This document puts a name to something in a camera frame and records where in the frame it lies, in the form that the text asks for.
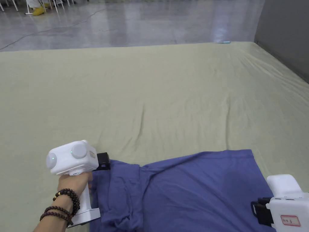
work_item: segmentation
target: label sticker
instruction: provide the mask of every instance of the label sticker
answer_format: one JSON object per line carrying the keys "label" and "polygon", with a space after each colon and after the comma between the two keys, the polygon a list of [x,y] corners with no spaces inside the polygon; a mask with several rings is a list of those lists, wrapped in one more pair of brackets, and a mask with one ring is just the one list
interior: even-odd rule
{"label": "label sticker", "polygon": [[282,223],[286,226],[300,226],[297,216],[281,215]]}
{"label": "label sticker", "polygon": [[92,158],[95,158],[95,154],[92,151],[89,151],[89,153]]}

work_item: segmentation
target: gray wall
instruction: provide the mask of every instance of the gray wall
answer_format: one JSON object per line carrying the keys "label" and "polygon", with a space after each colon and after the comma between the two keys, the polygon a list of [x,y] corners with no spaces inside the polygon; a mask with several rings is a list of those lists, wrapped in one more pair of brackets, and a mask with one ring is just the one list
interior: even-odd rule
{"label": "gray wall", "polygon": [[255,42],[309,83],[309,0],[265,0]]}

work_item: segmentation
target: hand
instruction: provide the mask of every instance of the hand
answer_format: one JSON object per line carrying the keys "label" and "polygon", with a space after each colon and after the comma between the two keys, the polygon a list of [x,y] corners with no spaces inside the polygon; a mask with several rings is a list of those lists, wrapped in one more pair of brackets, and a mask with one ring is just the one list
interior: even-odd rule
{"label": "hand", "polygon": [[80,197],[88,181],[91,180],[92,172],[83,172],[78,176],[63,175],[59,178],[58,191],[64,188],[69,188]]}

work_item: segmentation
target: chair leg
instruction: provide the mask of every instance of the chair leg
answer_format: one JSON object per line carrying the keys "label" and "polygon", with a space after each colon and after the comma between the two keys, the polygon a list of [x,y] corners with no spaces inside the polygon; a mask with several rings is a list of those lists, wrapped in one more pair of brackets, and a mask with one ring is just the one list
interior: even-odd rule
{"label": "chair leg", "polygon": [[30,13],[30,12],[29,12],[28,0],[26,0],[26,3],[27,3],[27,10],[28,10],[28,13],[25,13],[25,15],[31,15],[31,14],[33,14],[33,13]]}
{"label": "chair leg", "polygon": [[53,9],[52,3],[51,3],[50,0],[48,0],[48,1],[49,1],[50,9],[52,10]]}
{"label": "chair leg", "polygon": [[46,8],[45,8],[45,4],[44,4],[43,0],[39,0],[39,2],[42,4],[42,6],[43,6],[43,8],[44,8],[44,11],[45,11],[45,13],[46,13]]}
{"label": "chair leg", "polygon": [[61,0],[61,5],[62,5],[62,8],[64,9],[64,6],[63,6],[63,2],[62,2],[62,0]]}
{"label": "chair leg", "polygon": [[18,11],[18,8],[17,8],[17,6],[16,6],[15,0],[12,0],[12,1],[13,1],[13,4],[14,4],[14,6],[15,6],[16,11]]}
{"label": "chair leg", "polygon": [[55,5],[55,8],[56,8],[56,11],[58,13],[57,4],[56,4],[55,0],[53,0],[53,1],[54,1],[54,5]]}

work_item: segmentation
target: yellow shoe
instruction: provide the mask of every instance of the yellow shoe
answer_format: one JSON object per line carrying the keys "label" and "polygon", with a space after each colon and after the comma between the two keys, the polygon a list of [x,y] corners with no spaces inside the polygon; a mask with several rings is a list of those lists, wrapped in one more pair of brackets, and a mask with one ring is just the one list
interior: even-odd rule
{"label": "yellow shoe", "polygon": [[43,14],[45,11],[44,11],[44,8],[41,6],[39,8],[34,8],[34,11],[33,11],[33,16],[38,16],[38,15],[41,15]]}

